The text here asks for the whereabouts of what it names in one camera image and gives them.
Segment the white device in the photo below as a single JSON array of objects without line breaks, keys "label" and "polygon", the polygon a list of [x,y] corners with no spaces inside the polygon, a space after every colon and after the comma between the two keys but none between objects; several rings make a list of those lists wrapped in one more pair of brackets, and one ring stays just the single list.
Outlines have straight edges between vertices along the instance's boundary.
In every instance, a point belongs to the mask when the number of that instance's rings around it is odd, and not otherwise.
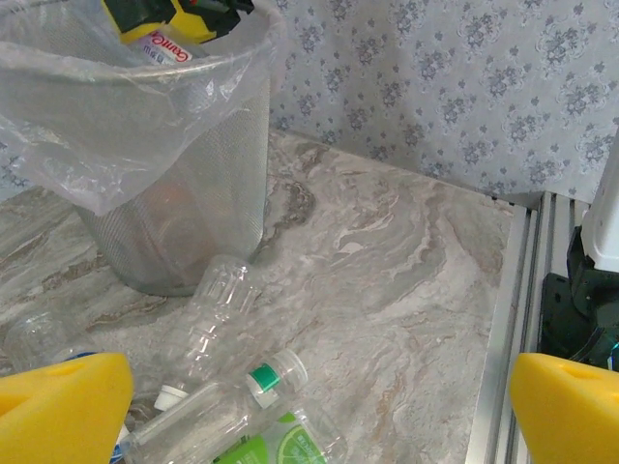
[{"label": "white device", "polygon": [[619,273],[619,131],[596,196],[582,220],[580,238],[584,254],[595,262],[595,269]]}]

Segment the metal frame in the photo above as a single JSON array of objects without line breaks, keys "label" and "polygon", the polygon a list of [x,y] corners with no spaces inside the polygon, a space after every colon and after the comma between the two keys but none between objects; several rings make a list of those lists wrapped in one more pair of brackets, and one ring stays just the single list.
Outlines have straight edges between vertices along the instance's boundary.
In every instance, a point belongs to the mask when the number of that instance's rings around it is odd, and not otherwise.
[{"label": "metal frame", "polygon": [[515,206],[466,464],[531,462],[512,411],[509,378],[519,353],[537,351],[544,277],[567,276],[570,235],[587,208],[548,192],[538,211]]}]

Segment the crushed plastic bottle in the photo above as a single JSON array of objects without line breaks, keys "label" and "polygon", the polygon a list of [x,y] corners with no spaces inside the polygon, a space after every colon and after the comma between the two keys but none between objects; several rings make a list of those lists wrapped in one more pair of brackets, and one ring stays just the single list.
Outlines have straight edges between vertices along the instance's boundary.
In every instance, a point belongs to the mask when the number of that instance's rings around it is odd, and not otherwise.
[{"label": "crushed plastic bottle", "polygon": [[[65,314],[46,311],[18,319],[7,332],[2,350],[16,372],[75,360],[102,350]],[[129,434],[123,424],[110,464],[121,458],[119,442]]]},{"label": "crushed plastic bottle", "polygon": [[232,375],[248,368],[243,363],[254,348],[250,338],[240,338],[234,319],[248,313],[258,293],[247,263],[227,255],[213,258],[192,300],[163,336],[155,357],[164,372],[155,409],[169,409],[223,366]]},{"label": "crushed plastic bottle", "polygon": [[254,436],[284,413],[308,381],[295,353],[283,350],[232,382],[203,386],[121,442],[127,464],[209,463],[242,436]]},{"label": "crushed plastic bottle", "polygon": [[217,464],[343,464],[348,447],[331,418],[315,402],[293,408],[264,432],[242,440]]}]

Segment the plastic bag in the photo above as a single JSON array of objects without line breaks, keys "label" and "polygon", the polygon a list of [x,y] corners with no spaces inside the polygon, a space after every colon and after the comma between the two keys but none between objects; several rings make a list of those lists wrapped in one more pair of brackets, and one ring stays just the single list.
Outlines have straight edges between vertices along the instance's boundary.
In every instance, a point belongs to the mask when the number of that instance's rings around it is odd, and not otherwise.
[{"label": "plastic bag", "polygon": [[280,85],[284,20],[254,3],[200,45],[206,57],[173,66],[110,40],[99,0],[0,3],[0,140],[15,172],[96,215],[136,197],[267,79]]}]

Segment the wall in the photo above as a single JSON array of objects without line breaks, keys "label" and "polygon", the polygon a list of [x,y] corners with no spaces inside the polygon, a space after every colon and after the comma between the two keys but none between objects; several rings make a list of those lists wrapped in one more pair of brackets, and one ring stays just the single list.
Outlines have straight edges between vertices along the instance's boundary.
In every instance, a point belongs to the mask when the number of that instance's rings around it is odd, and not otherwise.
[{"label": "wall", "polygon": [[619,0],[277,0],[272,122],[505,194],[591,200],[619,123]]}]

